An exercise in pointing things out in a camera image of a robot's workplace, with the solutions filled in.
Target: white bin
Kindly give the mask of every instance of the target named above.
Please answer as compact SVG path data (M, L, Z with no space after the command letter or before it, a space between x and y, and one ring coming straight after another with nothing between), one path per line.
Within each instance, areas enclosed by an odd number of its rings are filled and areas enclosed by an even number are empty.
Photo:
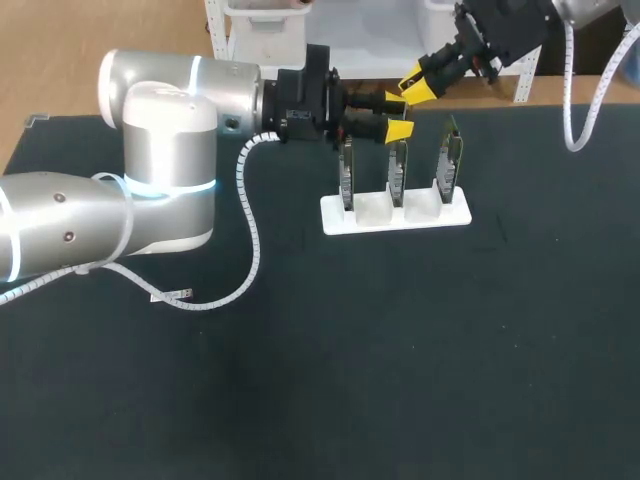
M233 59L257 63L265 78L278 68L304 67L307 50L305 17L311 6L274 10L240 10L225 1L233 25Z
M418 23L425 53L440 50L445 43L453 43L458 33L454 23L456 0L418 0Z

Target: black table mat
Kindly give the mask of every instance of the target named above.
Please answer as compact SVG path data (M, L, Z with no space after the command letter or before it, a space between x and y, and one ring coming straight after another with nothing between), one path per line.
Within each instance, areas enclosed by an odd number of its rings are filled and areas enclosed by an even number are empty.
M409 187L444 118L417 115ZM456 118L469 227L326 237L334 154L265 145L264 262L235 304L181 312L97 271L0 307L0 476L640 478L640 109L604 108L578 155L556 108ZM214 238L125 265L198 301L242 282L240 145L219 148ZM385 150L357 148L357 188L382 189ZM121 173L120 134L38 121L7 173L31 170Z

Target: white shelf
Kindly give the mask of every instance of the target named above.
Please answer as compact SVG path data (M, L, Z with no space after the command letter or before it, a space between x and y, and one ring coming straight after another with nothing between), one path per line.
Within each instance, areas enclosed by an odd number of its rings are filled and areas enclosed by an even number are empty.
M222 0L205 0L208 12ZM320 0L314 2L306 15L306 42L331 47L331 66L345 79L395 79L404 77L427 52L439 50L453 35L455 29L444 22L453 22L447 7L431 11L425 4L450 3L453 0ZM229 40L229 58L238 62L252 62L256 42L246 44L243 52L236 48L236 32L232 26ZM218 35L212 32L216 49ZM536 52L504 69L502 75L523 75L516 92L516 100L526 101L529 96L537 64ZM261 65L263 78L274 80L278 69L300 69L298 65Z

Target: white cable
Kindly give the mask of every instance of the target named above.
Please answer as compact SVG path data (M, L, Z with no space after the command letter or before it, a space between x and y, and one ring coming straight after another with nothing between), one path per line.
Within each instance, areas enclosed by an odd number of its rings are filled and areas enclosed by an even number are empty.
M175 300L165 293L161 292L153 285L142 279L140 276L133 273L126 267L119 265L117 263L110 263L108 265L102 265L101 268L105 268L107 270L111 270L113 272L119 273L123 277L131 280L133 283L138 285L143 290L146 290L148 293L158 298L159 300L165 302L172 307L179 308L181 310L190 310L190 311L203 311L203 310L213 310L215 308L222 307L227 305L238 297L240 297L253 283L256 274L258 273L258 267L260 266L260 237L258 235L258 227L256 225L255 218L253 216L253 212L251 211L251 206L249 205L249 199L247 198L245 186L244 186L244 169L247 161L247 157L249 156L249 152L256 146L265 142L277 142L280 139L275 133L263 133L261 135L256 135L252 139L250 139L247 143L245 143L244 147L240 151L240 155L238 156L238 163L236 167L236 186L238 189L238 196L240 197L240 203L242 205L242 209L244 211L244 215L247 219L247 224L249 225L249 232L251 234L251 245L253 249L253 259L251 261L251 268L249 269L249 274L245 281L238 287L238 289L227 295L226 297L216 300L215 302L195 304L188 302L181 302L179 300ZM23 295L26 295L33 290L40 288L48 283L57 280L60 277L68 275L69 273L76 272L78 270L82 271L85 269L92 268L91 263L87 263L84 265L79 265L76 267L68 267L63 268L61 270L57 270L55 272L47 273L42 277L36 278L35 280L31 280L30 282L14 288L13 290L9 290L8 292L0 295L0 305L4 305L5 303L9 303L16 298L19 298Z
M595 127L596 120L598 119L598 114L600 113L600 107L602 106L602 102L604 101L607 90L611 85L616 70L620 66L620 63L622 63L622 60L624 60L633 44L638 40L638 38L640 38L640 24L636 25L627 34L627 36L622 40L622 42L614 52L611 60L609 60L609 63L607 64L607 67L602 74L602 78L600 78L598 87L596 88L596 93L593 96L593 102L591 103L591 107L589 108L587 120L585 121L584 129L582 130L582 135L580 135L580 138L577 142L574 142L573 140L573 126L571 124L571 90L573 84L573 57L575 46L573 38L573 27L570 23L565 22L564 31L567 42L566 63L564 69L563 101L564 141L567 145L567 148L571 152L578 152L584 148L584 146L587 144L587 142L589 142L589 139L591 138L593 128Z
M216 300L214 302L209 303L188 303L181 302L180 300L175 300L171 298L169 295L161 292L153 285L149 284L147 281L143 280L140 276L133 273L128 268L123 267L117 263L112 263L109 265L105 265L102 268L106 268L107 270L111 270L113 272L119 273L125 278L128 278L133 283L138 285L143 290L146 290L148 293L153 295L154 297L162 300L164 303L171 305L172 307L179 308L181 310L190 310L190 311L203 311L203 310L214 310L216 308L223 307L238 297L240 297L247 289L251 286L253 281L256 278L258 273L258 267L260 266L260 237L258 235L258 227L256 225L255 218L253 216L253 212L251 211L251 205L249 205L249 199L247 198L247 193L244 186L244 169L247 162L247 157L249 156L249 152L256 146L264 142L277 142L280 139L278 135L275 133L263 133L261 135L254 136L251 140L245 143L244 147L240 151L240 155L238 156L238 164L236 167L236 187L238 189L238 196L240 197L240 203L242 205L242 210L244 211L244 215L247 219L247 224L249 225L249 233L251 234L251 245L253 249L253 259L251 260L251 268L249 269L249 273L245 281L240 285L237 290L230 295L227 295L220 300Z
M87 267L88 265L90 264L80 265L77 267L62 268L60 270L56 270L55 272L49 272L46 275L36 278L35 280L31 280L24 285L20 285L19 287L16 287L0 295L0 305L9 303L17 298L22 297L23 295L26 295L27 293L31 293L34 290L45 286L47 283L51 283L54 280L59 279L60 277L64 277L65 275L73 273L79 268Z

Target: white rack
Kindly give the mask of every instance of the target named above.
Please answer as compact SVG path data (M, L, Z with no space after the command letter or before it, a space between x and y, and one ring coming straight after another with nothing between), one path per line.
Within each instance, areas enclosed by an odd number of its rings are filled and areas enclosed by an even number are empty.
M343 79L402 78L426 53L416 1L424 0L318 0L306 18L306 41L331 47L331 66ZM233 25L226 41L224 0L205 0L205 7L216 58L243 61L234 55ZM520 76L514 102L527 102L539 56L536 49L502 72ZM266 79L277 78L277 71L278 67L262 68Z

